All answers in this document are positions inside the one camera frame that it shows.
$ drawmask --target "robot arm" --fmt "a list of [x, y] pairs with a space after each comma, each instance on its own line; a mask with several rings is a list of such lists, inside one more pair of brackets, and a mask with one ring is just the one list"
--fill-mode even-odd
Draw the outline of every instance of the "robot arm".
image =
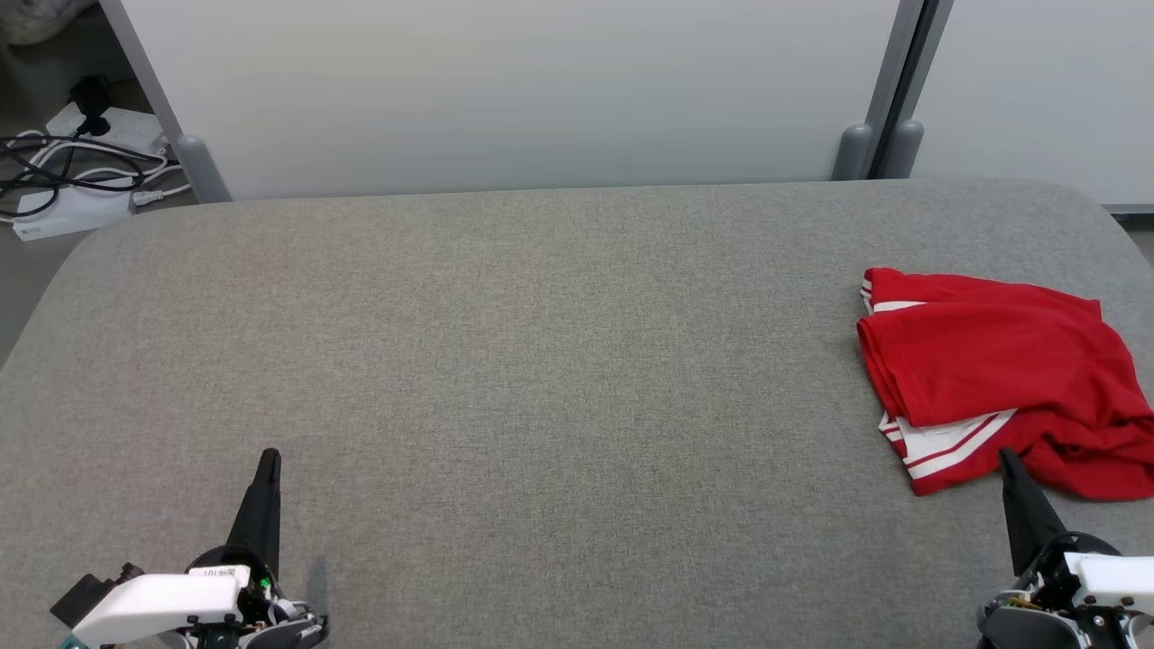
[[328, 617], [306, 602], [290, 602], [277, 584], [279, 485], [280, 454], [268, 449], [227, 543], [193, 561], [187, 574], [144, 574], [126, 564], [115, 581], [84, 575], [52, 607], [72, 628], [72, 646], [97, 649], [166, 632], [196, 649], [321, 643], [329, 635]]
[[1122, 557], [1066, 530], [1018, 456], [1002, 449], [1002, 499], [1018, 582], [977, 610], [980, 648], [1137, 649], [1154, 613], [1154, 557]]

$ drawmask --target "white stripe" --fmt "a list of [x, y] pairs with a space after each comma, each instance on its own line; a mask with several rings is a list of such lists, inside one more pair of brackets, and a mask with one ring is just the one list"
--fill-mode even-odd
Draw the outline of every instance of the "white stripe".
[[893, 300], [883, 301], [874, 305], [874, 313], [883, 313], [886, 311], [898, 311], [899, 308], [908, 308], [911, 306], [921, 306], [926, 303], [923, 301], [909, 301], [909, 300]]
[[897, 428], [897, 430], [893, 430], [893, 431], [890, 430], [890, 428], [893, 428], [897, 425], [898, 425], [897, 420], [893, 417], [890, 417], [889, 412], [886, 412], [886, 411], [883, 410], [882, 411], [882, 422], [877, 425], [877, 430], [882, 431], [882, 434], [885, 435], [885, 439], [887, 439], [890, 441], [899, 441], [899, 440], [901, 440], [901, 428], [900, 427]]
[[906, 438], [906, 464], [913, 464], [923, 457], [950, 450], [992, 416], [992, 413], [987, 413], [972, 419], [922, 428], [911, 426], [905, 417], [898, 417], [898, 426]]
[[975, 450], [981, 448], [983, 443], [988, 442], [998, 431], [1001, 431], [1002, 426], [1006, 425], [1006, 422], [1013, 417], [1014, 412], [1017, 412], [1017, 410], [1003, 410], [1002, 412], [998, 412], [998, 416], [995, 417], [992, 422], [979, 431], [976, 435], [966, 440], [966, 443], [958, 447], [958, 449], [953, 453], [947, 453], [939, 457], [935, 457], [934, 460], [922, 462], [916, 467], [909, 468], [909, 477], [915, 480], [917, 478], [924, 478], [926, 476], [937, 473], [943, 469], [949, 469], [950, 467], [966, 460], [973, 455]]

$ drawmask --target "white cable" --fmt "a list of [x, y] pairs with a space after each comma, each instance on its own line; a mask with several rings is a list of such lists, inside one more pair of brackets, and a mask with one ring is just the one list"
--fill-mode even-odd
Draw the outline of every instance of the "white cable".
[[25, 132], [23, 132], [23, 133], [17, 133], [17, 134], [16, 134], [16, 139], [15, 139], [15, 140], [9, 140], [9, 141], [8, 141], [8, 142], [7, 142], [7, 143], [6, 143], [5, 146], [6, 146], [6, 147], [12, 147], [13, 144], [15, 144], [15, 143], [20, 142], [20, 139], [21, 139], [21, 137], [27, 137], [27, 136], [29, 136], [29, 135], [36, 135], [36, 136], [40, 137], [40, 142], [42, 142], [42, 144], [40, 144], [40, 146], [42, 146], [42, 147], [47, 147], [47, 146], [48, 146], [48, 141], [47, 141], [47, 139], [45, 139], [45, 137], [44, 137], [44, 134], [43, 134], [43, 133], [40, 133], [39, 130], [25, 130]]
[[[118, 151], [117, 149], [110, 149], [107, 147], [102, 147], [99, 144], [89, 144], [88, 142], [60, 142], [59, 144], [53, 144], [51, 147], [42, 149], [40, 152], [38, 152], [35, 156], [32, 156], [32, 159], [30, 159], [28, 162], [32, 166], [44, 166], [44, 163], [47, 162], [48, 158], [51, 158], [52, 156], [54, 156], [58, 151], [62, 151], [65, 149], [90, 149], [92, 151], [105, 151], [105, 152], [110, 152], [110, 154], [117, 154], [119, 156], [126, 156], [126, 155], [128, 155], [128, 154], [125, 154], [123, 151]], [[158, 163], [159, 163], [153, 169], [150, 169], [148, 171], [142, 171], [141, 173], [143, 173], [144, 176], [151, 176], [151, 174], [160, 171], [162, 169], [164, 169], [165, 166], [168, 165], [168, 158], [166, 158], [164, 156], [159, 156], [159, 155], [155, 155], [155, 154], [140, 154], [140, 152], [137, 152], [136, 155], [142, 156], [142, 157], [147, 157], [147, 158], [152, 158], [155, 161], [158, 161]]]
[[[168, 172], [172, 172], [172, 171], [181, 171], [185, 167], [180, 166], [179, 164], [174, 164], [172, 166], [166, 166], [166, 167], [162, 169], [160, 171], [153, 173], [152, 176], [149, 176], [148, 178], [145, 178], [143, 184], [147, 185], [147, 184], [156, 180], [157, 178], [160, 178], [165, 173], [168, 173]], [[186, 184], [186, 185], [181, 185], [180, 187], [177, 187], [175, 189], [168, 189], [168, 191], [165, 191], [165, 192], [162, 192], [159, 189], [151, 191], [151, 192], [136, 192], [135, 194], [133, 194], [133, 203], [136, 207], [147, 206], [147, 204], [156, 202], [156, 201], [163, 201], [163, 200], [167, 199], [168, 196], [173, 196], [173, 195], [179, 194], [181, 192], [187, 192], [192, 187], [193, 187], [192, 185]]]
[[[89, 143], [89, 142], [65, 141], [65, 142], [59, 142], [57, 144], [51, 144], [50, 141], [47, 140], [47, 137], [43, 133], [40, 133], [39, 130], [25, 130], [25, 132], [23, 132], [23, 133], [21, 133], [18, 135], [16, 135], [17, 140], [13, 140], [12, 142], [8, 143], [8, 146], [12, 146], [13, 143], [18, 142], [20, 137], [25, 137], [25, 136], [30, 136], [30, 135], [39, 136], [42, 139], [42, 144], [40, 146], [43, 148], [39, 151], [37, 151], [37, 154], [35, 156], [32, 156], [31, 159], [28, 161], [28, 165], [27, 166], [43, 167], [44, 164], [50, 158], [52, 158], [52, 156], [54, 156], [58, 152], [63, 151], [66, 149], [89, 149], [89, 150], [92, 150], [92, 151], [104, 151], [104, 152], [115, 154], [115, 155], [119, 155], [119, 156], [132, 156], [133, 155], [133, 154], [126, 154], [125, 151], [112, 149], [112, 148], [108, 148], [108, 147], [102, 147], [99, 144]], [[166, 173], [170, 173], [170, 172], [183, 169], [179, 164], [170, 165], [168, 164], [168, 158], [164, 155], [164, 152], [165, 152], [164, 149], [160, 150], [160, 154], [141, 154], [141, 152], [136, 151], [135, 152], [136, 156], [144, 157], [144, 158], [151, 158], [153, 161], [157, 161], [157, 165], [155, 167], [149, 169], [149, 170], [142, 170], [140, 173], [137, 173], [135, 171], [125, 171], [122, 169], [117, 169], [117, 167], [112, 167], [112, 166], [104, 166], [104, 167], [99, 167], [99, 169], [91, 169], [91, 170], [84, 171], [82, 173], [77, 173], [76, 176], [72, 177], [70, 180], [83, 180], [84, 178], [88, 178], [90, 176], [96, 176], [98, 173], [112, 173], [112, 174], [117, 174], [117, 176], [121, 176], [121, 177], [126, 177], [126, 178], [140, 178], [140, 177], [143, 176], [144, 180], [141, 181], [141, 186], [143, 187], [144, 185], [151, 182], [152, 180], [156, 180], [157, 178], [160, 178], [162, 176], [164, 176]], [[167, 191], [135, 192], [133, 194], [133, 203], [135, 203], [137, 207], [140, 207], [140, 206], [147, 206], [147, 204], [149, 204], [151, 202], [162, 201], [162, 200], [164, 200], [164, 199], [166, 199], [168, 196], [173, 196], [175, 194], [180, 194], [181, 192], [187, 192], [190, 188], [192, 188], [190, 184], [185, 184], [185, 185], [182, 185], [180, 187], [177, 187], [174, 189], [167, 189]], [[76, 189], [88, 189], [90, 192], [100, 192], [102, 191], [102, 189], [96, 189], [96, 188], [92, 188], [92, 187], [78, 187], [78, 186], [76, 187]], [[24, 222], [28, 222], [28, 221], [36, 221], [37, 218], [39, 218], [42, 216], [42, 214], [32, 214], [32, 215], [28, 215], [28, 216], [23, 216], [23, 217], [15, 217], [15, 218], [3, 218], [3, 217], [0, 217], [0, 223], [12, 223], [12, 224], [15, 224], [15, 223], [24, 223]]]

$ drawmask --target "gray table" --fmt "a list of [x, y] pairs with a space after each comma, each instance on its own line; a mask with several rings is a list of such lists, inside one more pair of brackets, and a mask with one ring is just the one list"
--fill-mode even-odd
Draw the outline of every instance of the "gray table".
[[[1154, 378], [1154, 271], [1004, 181], [213, 204], [67, 260], [0, 371], [6, 644], [85, 572], [179, 570], [284, 453], [282, 580], [334, 649], [973, 647], [995, 478], [915, 498], [854, 335], [876, 264], [1099, 298]], [[1151, 502], [1058, 495], [1154, 553]]]

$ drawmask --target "power strip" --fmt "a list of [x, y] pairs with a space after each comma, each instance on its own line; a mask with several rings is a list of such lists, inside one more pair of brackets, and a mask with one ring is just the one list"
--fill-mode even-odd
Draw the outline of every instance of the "power strip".
[[[100, 180], [107, 187], [130, 187], [132, 178]], [[21, 196], [17, 211], [30, 211], [52, 200], [52, 192]], [[96, 230], [133, 214], [132, 192], [102, 192], [87, 187], [65, 187], [52, 207], [31, 221], [17, 221], [13, 230], [22, 241]]]
[[[168, 146], [168, 140], [164, 136], [164, 129], [160, 128], [160, 121], [156, 119], [156, 115], [123, 109], [108, 109], [100, 117], [108, 120], [108, 126], [112, 128], [104, 135], [85, 135], [84, 137], [153, 156]], [[48, 135], [72, 135], [82, 124], [84, 124], [84, 115], [81, 114], [75, 103], [70, 103], [48, 121]]]

